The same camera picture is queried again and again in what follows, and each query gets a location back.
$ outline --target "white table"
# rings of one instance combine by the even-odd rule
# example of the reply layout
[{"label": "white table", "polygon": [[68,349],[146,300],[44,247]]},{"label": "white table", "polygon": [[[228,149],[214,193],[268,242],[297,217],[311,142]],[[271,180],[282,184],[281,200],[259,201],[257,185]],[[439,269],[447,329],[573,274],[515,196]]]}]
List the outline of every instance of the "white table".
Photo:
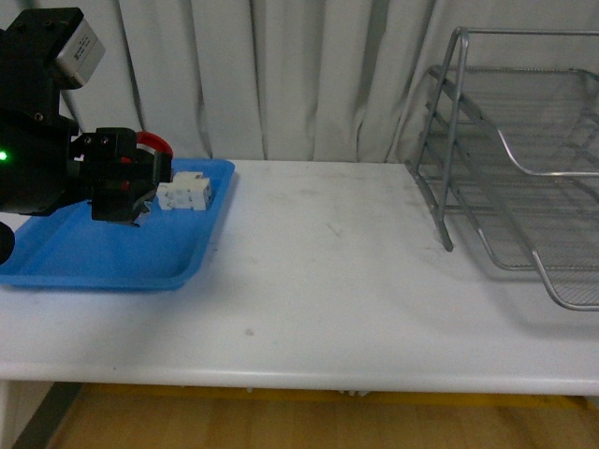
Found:
[{"label": "white table", "polygon": [[404,166],[235,164],[182,289],[2,287],[0,378],[599,395],[599,312],[493,266],[461,218],[447,253]]}]

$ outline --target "scuff mark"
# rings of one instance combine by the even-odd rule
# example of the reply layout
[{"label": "scuff mark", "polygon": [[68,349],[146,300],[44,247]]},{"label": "scuff mark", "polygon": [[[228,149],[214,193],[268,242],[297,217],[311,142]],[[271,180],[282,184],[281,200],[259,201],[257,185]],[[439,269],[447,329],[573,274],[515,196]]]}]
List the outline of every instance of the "scuff mark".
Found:
[{"label": "scuff mark", "polygon": [[342,229],[335,229],[335,227],[331,223],[327,223],[327,228],[332,231],[339,239],[341,238],[341,234],[343,233]]}]

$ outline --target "wire mesh tray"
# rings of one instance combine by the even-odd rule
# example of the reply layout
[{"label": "wire mesh tray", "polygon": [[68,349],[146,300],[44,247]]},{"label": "wire mesh tray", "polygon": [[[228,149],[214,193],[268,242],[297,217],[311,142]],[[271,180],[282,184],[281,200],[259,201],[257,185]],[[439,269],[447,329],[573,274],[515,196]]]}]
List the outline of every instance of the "wire mesh tray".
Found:
[{"label": "wire mesh tray", "polygon": [[[460,36],[467,48],[468,30],[456,30],[444,65],[430,71],[437,86],[409,166],[444,246],[453,248],[445,225],[452,192],[497,266],[534,269],[561,306],[599,311],[599,78],[471,68],[464,51],[450,69]],[[421,171],[425,152],[433,177]]]},{"label": "wire mesh tray", "polygon": [[[440,70],[431,74],[439,78]],[[455,78],[449,70],[444,89],[450,97]],[[467,67],[462,92],[461,110],[522,172],[599,176],[599,78],[593,73]]]}]

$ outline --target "wooden floor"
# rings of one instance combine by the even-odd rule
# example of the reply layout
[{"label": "wooden floor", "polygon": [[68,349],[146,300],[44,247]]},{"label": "wooden floor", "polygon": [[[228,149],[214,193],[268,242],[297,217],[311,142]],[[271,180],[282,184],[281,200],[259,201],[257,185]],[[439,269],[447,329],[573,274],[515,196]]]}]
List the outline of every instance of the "wooden floor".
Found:
[{"label": "wooden floor", "polygon": [[599,448],[584,398],[86,385],[70,448]]}]

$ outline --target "white curtain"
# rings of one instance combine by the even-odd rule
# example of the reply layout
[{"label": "white curtain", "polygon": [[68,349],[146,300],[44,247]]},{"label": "white curtain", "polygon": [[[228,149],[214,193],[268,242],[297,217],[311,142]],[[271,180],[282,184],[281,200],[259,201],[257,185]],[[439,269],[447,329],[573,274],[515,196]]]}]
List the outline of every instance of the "white curtain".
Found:
[{"label": "white curtain", "polygon": [[[401,162],[456,26],[599,29],[595,0],[13,0],[0,27],[68,6],[107,52],[63,113],[153,131],[179,157]],[[599,44],[573,45],[481,39],[472,58],[597,68]]]}]

